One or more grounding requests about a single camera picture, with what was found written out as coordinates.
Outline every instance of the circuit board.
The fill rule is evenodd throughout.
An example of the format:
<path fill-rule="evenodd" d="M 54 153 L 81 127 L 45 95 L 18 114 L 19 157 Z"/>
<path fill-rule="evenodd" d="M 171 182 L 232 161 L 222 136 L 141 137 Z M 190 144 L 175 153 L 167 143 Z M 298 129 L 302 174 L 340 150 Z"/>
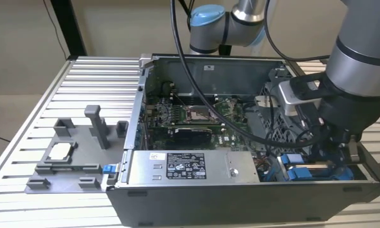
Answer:
<path fill-rule="evenodd" d="M 150 150 L 250 150 L 249 143 L 218 121 L 204 105 L 186 105 L 183 99 L 151 97 L 146 105 Z M 241 100 L 217 97 L 214 108 L 241 129 L 249 131 Z"/>

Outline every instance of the aluminum extrusion table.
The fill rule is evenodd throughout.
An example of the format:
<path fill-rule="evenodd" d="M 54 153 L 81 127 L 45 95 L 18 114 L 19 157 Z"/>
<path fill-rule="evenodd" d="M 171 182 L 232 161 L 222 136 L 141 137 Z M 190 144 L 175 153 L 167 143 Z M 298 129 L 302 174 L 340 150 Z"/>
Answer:
<path fill-rule="evenodd" d="M 66 61 L 0 157 L 0 227 L 122 227 L 103 193 L 26 195 L 23 189 L 54 135 L 51 127 L 57 118 L 70 117 L 74 124 L 89 125 L 83 108 L 90 104 L 101 105 L 99 116 L 109 125 L 129 121 L 138 63 L 137 58 L 107 57 Z M 325 69 L 318 61 L 298 66 L 306 74 Z M 365 130 L 361 142 L 380 164 L 380 119 Z M 216 227 L 301 226 L 380 228 L 380 197 L 370 203 L 348 206 L 326 222 Z"/>

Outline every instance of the white wall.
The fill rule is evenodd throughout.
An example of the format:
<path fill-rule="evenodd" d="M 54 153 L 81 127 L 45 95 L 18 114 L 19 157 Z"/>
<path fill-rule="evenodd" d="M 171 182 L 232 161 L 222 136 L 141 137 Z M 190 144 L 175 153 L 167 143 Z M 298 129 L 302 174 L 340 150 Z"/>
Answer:
<path fill-rule="evenodd" d="M 326 54 L 342 18 L 338 0 L 272 1 L 278 3 L 270 22 L 278 48 L 293 57 Z M 89 55 L 137 57 L 141 53 L 175 53 L 167 0 L 71 2 Z M 229 10 L 236 0 L 196 0 L 196 6 L 206 3 L 224 4 Z M 178 4 L 177 22 L 182 47 L 188 49 L 189 33 Z M 233 47 L 232 54 L 249 55 L 250 48 Z M 266 42 L 261 55 L 273 55 Z M 62 63 L 42 1 L 0 0 L 0 94 L 42 93 Z"/>
<path fill-rule="evenodd" d="M 0 0 L 0 94 L 43 93 L 62 64 L 42 1 Z"/>
<path fill-rule="evenodd" d="M 194 8 L 220 4 L 229 10 L 236 2 L 197 0 Z M 135 57 L 141 53 L 175 53 L 167 0 L 73 0 L 73 7 L 90 55 Z M 178 3 L 175 15 L 182 49 L 188 50 L 190 36 Z M 233 53 L 249 55 L 250 49 L 236 47 Z"/>
<path fill-rule="evenodd" d="M 280 51 L 290 57 L 329 55 L 346 7 L 340 0 L 272 0 L 269 33 Z M 277 57 L 266 39 L 254 55 Z"/>

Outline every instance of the gray floor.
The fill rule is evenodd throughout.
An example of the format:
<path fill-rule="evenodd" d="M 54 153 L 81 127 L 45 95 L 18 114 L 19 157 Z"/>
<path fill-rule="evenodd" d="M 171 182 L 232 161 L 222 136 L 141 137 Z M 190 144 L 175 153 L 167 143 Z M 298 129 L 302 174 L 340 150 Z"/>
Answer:
<path fill-rule="evenodd" d="M 0 95 L 0 137 L 10 140 L 41 95 Z M 0 140 L 0 155 L 7 143 Z"/>

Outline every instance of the warning label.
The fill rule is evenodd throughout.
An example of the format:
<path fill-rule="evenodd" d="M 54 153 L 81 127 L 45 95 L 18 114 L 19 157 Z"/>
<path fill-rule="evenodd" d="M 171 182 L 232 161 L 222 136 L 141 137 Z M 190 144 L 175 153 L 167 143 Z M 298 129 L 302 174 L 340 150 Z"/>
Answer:
<path fill-rule="evenodd" d="M 206 179 L 204 153 L 167 153 L 167 179 Z"/>

